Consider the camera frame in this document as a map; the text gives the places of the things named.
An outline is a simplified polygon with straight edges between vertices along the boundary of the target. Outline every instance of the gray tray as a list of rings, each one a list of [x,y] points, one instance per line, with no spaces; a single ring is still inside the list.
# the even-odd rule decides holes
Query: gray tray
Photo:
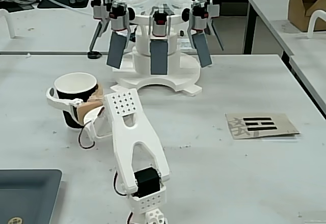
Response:
[[[60,170],[0,170],[0,223],[49,224],[61,176]]]

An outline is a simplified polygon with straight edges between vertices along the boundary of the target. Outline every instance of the brown cardboard box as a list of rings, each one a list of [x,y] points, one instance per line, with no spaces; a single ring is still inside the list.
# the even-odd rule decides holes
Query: brown cardboard box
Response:
[[[310,17],[318,9],[326,11],[326,0],[290,0],[288,20],[300,31],[307,32]],[[326,31],[326,21],[317,19],[315,31]]]

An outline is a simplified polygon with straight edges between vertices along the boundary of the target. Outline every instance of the yellow sticker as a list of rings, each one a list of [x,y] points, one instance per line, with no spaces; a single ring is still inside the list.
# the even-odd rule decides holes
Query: yellow sticker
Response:
[[[11,218],[8,224],[22,224],[22,219],[20,217]]]

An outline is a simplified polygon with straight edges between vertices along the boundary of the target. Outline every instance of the black paper cup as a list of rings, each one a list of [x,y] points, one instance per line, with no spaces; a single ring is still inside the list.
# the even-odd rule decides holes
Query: black paper cup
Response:
[[[90,96],[97,89],[96,78],[87,73],[70,73],[60,76],[55,80],[55,88],[57,90],[58,98],[70,99],[75,98],[82,99],[84,102],[90,98]],[[77,117],[77,109],[74,109],[75,117]],[[66,124],[72,129],[81,129],[83,126],[74,121],[70,113],[63,111]]]

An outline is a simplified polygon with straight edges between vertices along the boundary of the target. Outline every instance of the floor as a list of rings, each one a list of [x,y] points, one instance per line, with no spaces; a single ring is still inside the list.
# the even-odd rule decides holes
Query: floor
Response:
[[[211,54],[242,54],[242,45],[245,35],[247,18],[222,16],[215,20],[219,34],[224,43],[222,51],[214,36],[208,36],[208,45]],[[282,48],[278,45],[272,34],[258,17],[256,23],[253,54],[278,54],[281,56]]]

